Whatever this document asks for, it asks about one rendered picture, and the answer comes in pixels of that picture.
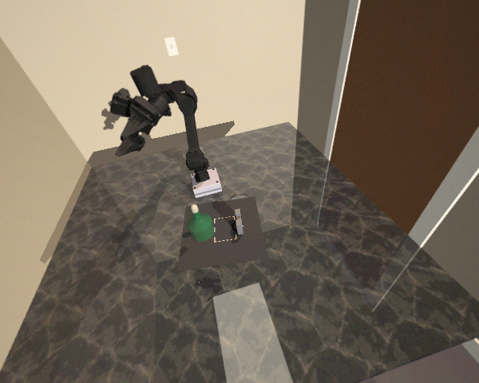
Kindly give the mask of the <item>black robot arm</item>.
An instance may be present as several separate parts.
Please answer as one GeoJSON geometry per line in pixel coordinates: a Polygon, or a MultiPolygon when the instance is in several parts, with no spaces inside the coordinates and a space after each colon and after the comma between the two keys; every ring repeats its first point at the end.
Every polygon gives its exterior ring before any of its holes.
{"type": "MultiPolygon", "coordinates": [[[[195,113],[197,110],[197,95],[185,81],[174,81],[171,84],[158,84],[156,76],[149,65],[142,65],[131,70],[129,73],[137,86],[142,97],[148,98],[148,102],[155,105],[162,116],[172,116],[169,104],[176,102],[179,110],[184,114],[184,123],[188,138],[188,153],[186,153],[186,165],[189,171],[194,170],[196,182],[210,180],[208,174],[208,159],[200,150],[196,130],[195,113]],[[185,93],[182,93],[185,92],[185,93]],[[178,96],[177,96],[178,95],[178,96]]],[[[132,98],[125,88],[113,93],[110,112],[118,116],[129,116],[129,107],[132,98]]],[[[162,117],[161,116],[161,117],[162,117]]]]}

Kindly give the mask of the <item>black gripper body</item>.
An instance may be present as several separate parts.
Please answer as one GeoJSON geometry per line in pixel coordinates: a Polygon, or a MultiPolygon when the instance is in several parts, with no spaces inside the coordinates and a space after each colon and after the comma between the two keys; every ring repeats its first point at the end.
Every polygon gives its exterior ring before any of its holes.
{"type": "MultiPolygon", "coordinates": [[[[142,133],[145,133],[149,135],[151,132],[151,129],[155,126],[157,126],[159,120],[161,119],[161,112],[160,110],[147,100],[145,100],[143,97],[136,96],[132,99],[131,105],[134,105],[137,107],[140,111],[145,113],[146,115],[150,116],[152,118],[152,124],[150,127],[142,130],[142,133]]],[[[141,149],[144,147],[145,144],[145,139],[143,136],[139,135],[140,132],[130,136],[129,138],[136,143],[138,143],[141,146],[141,149]]],[[[141,150],[140,149],[140,150],[141,150]]]]}

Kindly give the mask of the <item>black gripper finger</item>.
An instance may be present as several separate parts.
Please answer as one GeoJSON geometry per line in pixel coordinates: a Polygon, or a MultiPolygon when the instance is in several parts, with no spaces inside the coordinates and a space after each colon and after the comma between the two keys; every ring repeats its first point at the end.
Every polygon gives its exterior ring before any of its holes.
{"type": "Polygon", "coordinates": [[[135,141],[131,140],[130,138],[125,139],[121,136],[121,141],[122,141],[121,146],[118,148],[116,152],[117,156],[123,156],[130,152],[140,151],[141,149],[141,146],[135,141]]]}
{"type": "Polygon", "coordinates": [[[150,127],[152,124],[152,118],[140,111],[134,105],[130,105],[129,107],[129,116],[129,121],[121,134],[125,139],[150,127]]]}

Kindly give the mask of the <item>green glass bottle with white cap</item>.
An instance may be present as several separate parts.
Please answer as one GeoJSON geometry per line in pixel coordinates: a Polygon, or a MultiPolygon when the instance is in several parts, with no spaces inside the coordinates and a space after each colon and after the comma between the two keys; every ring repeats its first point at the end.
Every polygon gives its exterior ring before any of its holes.
{"type": "Polygon", "coordinates": [[[193,216],[188,220],[188,231],[197,242],[203,242],[210,239],[215,232],[212,217],[206,213],[200,213],[196,204],[191,207],[193,216]]]}

